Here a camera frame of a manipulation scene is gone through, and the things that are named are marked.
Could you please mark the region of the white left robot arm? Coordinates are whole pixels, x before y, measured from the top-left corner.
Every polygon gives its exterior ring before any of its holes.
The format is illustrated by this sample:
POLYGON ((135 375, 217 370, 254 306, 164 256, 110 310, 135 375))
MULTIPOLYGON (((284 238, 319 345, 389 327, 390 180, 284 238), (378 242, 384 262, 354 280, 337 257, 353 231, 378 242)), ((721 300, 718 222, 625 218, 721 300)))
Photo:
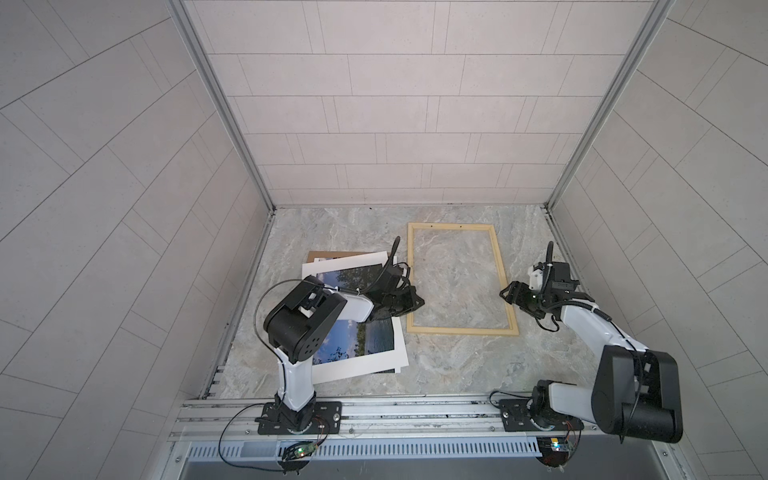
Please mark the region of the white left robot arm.
POLYGON ((338 429, 339 404, 320 402, 315 386, 407 365, 400 317, 424 304, 405 262, 309 274, 266 315, 266 343, 280 380, 263 410, 260 433, 338 429))

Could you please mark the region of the landscape photo print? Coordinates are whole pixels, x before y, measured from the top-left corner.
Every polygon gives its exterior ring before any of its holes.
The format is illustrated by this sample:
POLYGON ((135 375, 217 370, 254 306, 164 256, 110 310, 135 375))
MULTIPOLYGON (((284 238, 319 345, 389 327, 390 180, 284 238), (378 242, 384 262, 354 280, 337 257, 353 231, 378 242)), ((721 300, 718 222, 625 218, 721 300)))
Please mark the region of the landscape photo print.
MULTIPOLYGON (((330 286, 363 290, 376 279, 380 270, 380 265, 361 266, 317 273, 315 277, 330 286)), ((390 318, 374 319, 369 316, 363 323, 339 318, 314 354, 313 364, 328 364, 394 349, 395 333, 390 318)))

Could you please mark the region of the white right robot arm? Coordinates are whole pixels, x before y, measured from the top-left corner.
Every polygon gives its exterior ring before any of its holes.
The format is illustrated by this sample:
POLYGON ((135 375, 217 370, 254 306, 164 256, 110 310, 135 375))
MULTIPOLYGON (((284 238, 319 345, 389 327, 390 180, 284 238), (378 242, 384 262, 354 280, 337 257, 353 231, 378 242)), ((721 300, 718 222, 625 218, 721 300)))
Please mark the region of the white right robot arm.
POLYGON ((536 321, 549 318, 571 329, 598 358, 589 387, 541 380, 528 406, 534 425, 552 430, 557 420, 578 419, 602 432, 674 444, 684 427, 679 372, 668 353, 651 350, 615 324, 588 294, 579 291, 569 264, 545 260, 514 281, 500 297, 536 321))

